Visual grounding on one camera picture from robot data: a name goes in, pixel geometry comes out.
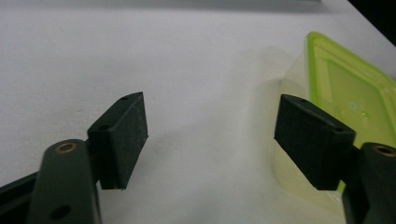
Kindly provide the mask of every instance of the mounting hole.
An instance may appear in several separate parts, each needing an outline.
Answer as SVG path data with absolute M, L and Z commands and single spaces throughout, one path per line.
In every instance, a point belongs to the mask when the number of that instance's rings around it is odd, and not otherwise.
M 58 208 L 55 208 L 50 214 L 49 214 L 49 218 L 51 220 L 60 220 L 64 217 L 66 217 L 67 215 L 69 215 L 70 211 L 72 210 L 72 208 L 69 205 L 62 205 Z
M 396 151 L 392 148 L 388 147 L 375 147 L 374 148 L 377 152 L 381 153 L 387 157 L 396 157 Z
M 60 144 L 59 146 L 57 146 L 55 148 L 55 151 L 58 152 L 59 154 L 64 154 L 67 152 L 71 152 L 76 148 L 77 148 L 76 143 L 63 143 L 63 144 Z
M 99 130 L 102 130 L 102 131 L 107 130 L 107 129 L 108 129 L 108 125 L 102 125 L 99 127 Z

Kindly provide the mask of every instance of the green plastic container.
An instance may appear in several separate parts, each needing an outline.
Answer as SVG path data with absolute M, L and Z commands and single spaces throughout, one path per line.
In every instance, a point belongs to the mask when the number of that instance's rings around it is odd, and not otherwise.
M 280 83 L 280 93 L 303 97 L 357 132 L 355 146 L 377 142 L 396 147 L 396 84 L 389 76 L 326 35 L 312 32 L 305 52 Z M 342 216 L 338 192 L 317 191 L 287 154 L 276 146 L 279 185 Z

